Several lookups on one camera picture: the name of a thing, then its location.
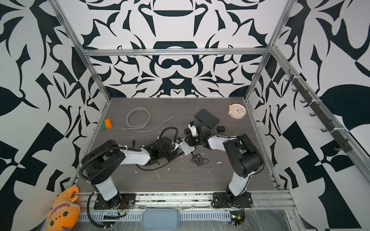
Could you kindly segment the white network switch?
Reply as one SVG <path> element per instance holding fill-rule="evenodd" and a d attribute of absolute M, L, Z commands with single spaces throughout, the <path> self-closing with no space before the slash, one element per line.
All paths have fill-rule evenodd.
<path fill-rule="evenodd" d="M 179 147 L 182 149 L 186 156 L 195 151 L 195 147 L 189 146 L 186 142 L 182 142 Z"/>

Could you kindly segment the black power adapter with cable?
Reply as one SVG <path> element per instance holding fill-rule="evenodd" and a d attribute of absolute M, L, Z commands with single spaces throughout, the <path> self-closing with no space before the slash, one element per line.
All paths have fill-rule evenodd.
<path fill-rule="evenodd" d="M 199 153 L 194 153 L 195 150 L 196 150 L 196 146 L 193 146 L 194 141 L 193 141 L 193 136 L 192 136 L 192 133 L 191 133 L 191 130 L 189 128 L 185 129 L 184 130 L 185 134 L 187 135 L 187 137 L 185 138 L 185 141 L 186 143 L 192 148 L 194 149 L 193 151 L 191 151 L 190 153 L 192 154 L 192 158 L 191 158 L 191 162 L 198 165 L 198 166 L 202 166 L 202 165 L 205 165 L 205 164 L 208 164 L 209 163 L 209 160 L 206 159 L 206 158 L 203 158 L 201 156 L 201 154 Z"/>

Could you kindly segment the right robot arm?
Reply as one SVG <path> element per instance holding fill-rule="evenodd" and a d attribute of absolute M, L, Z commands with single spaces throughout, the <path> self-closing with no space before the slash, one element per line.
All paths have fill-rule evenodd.
<path fill-rule="evenodd" d="M 203 146 L 209 150 L 223 151 L 233 168 L 233 177 L 227 191 L 232 197 L 238 197 L 247 191 L 252 176 L 265 166 L 260 150 L 246 134 L 227 136 L 215 134 L 203 123 L 192 121 L 184 130 L 188 146 Z"/>

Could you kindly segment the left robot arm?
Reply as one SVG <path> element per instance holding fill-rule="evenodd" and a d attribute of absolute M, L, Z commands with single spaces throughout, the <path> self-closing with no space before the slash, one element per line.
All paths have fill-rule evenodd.
<path fill-rule="evenodd" d="M 172 161 L 182 142 L 179 137 L 174 141 L 160 137 L 150 145 L 136 149 L 108 140 L 82 159 L 78 177 L 89 182 L 106 202 L 117 200 L 119 191 L 111 175 L 120 165 L 151 166 L 161 159 Z"/>

